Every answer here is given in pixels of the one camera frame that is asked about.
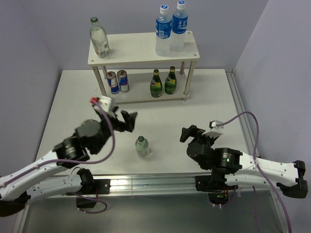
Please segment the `blue label water bottle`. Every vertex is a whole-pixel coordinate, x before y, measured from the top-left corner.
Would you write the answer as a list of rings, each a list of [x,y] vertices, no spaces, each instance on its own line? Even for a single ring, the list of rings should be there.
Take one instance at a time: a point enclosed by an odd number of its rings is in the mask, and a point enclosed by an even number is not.
[[[170,53],[170,37],[172,31],[172,19],[169,16],[169,6],[161,5],[159,17],[156,19],[156,45],[155,51],[159,56],[168,56]]]
[[[188,25],[186,2],[179,0],[176,11],[172,16],[171,51],[182,51],[185,43],[185,34]]]

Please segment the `clear glass bottle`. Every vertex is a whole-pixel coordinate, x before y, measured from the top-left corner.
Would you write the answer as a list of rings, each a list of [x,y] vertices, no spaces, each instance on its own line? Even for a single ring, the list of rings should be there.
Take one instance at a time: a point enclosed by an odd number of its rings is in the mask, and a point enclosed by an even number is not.
[[[135,142],[136,152],[140,157],[146,157],[149,153],[149,142],[143,137],[139,136]]]
[[[97,17],[92,17],[90,22],[92,24],[90,29],[90,38],[95,53],[100,58],[106,58],[110,54],[110,47],[105,29],[101,24],[99,24]]]

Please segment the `green glass bottle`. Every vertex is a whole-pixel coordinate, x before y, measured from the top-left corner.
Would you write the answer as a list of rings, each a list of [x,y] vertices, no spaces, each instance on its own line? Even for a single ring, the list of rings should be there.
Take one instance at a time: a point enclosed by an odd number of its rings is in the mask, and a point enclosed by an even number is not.
[[[170,67],[170,72],[165,79],[165,93],[166,94],[174,94],[176,91],[176,86],[177,86],[177,79],[175,75],[175,67],[171,66]]]
[[[150,82],[150,93],[154,98],[158,98],[162,95],[162,82],[159,76],[159,70],[155,69],[153,72],[153,77]]]

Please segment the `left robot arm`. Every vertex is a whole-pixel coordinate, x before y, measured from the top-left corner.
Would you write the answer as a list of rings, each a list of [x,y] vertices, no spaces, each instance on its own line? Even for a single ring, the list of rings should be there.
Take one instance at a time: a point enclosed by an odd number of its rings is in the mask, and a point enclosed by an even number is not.
[[[54,146],[41,159],[27,167],[0,179],[0,215],[14,215],[38,200],[65,194],[82,197],[96,189],[89,169],[81,168],[76,173],[61,179],[53,175],[79,164],[92,164],[90,155],[98,154],[114,132],[132,132],[137,112],[121,111],[123,121],[116,114],[95,111],[100,121],[88,119],[77,127],[72,136]]]

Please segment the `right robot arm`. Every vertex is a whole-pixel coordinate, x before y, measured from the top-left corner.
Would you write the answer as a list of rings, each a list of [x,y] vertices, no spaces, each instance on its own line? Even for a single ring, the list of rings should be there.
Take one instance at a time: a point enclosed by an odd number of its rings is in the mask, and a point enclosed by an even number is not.
[[[289,198],[304,199],[308,193],[308,184],[304,180],[305,163],[296,160],[281,163],[254,157],[231,148],[212,148],[222,135],[221,128],[214,127],[206,132],[191,125],[182,128],[180,142],[190,137],[186,153],[209,175],[195,177],[196,190],[215,192],[233,190],[238,186],[276,188]]]

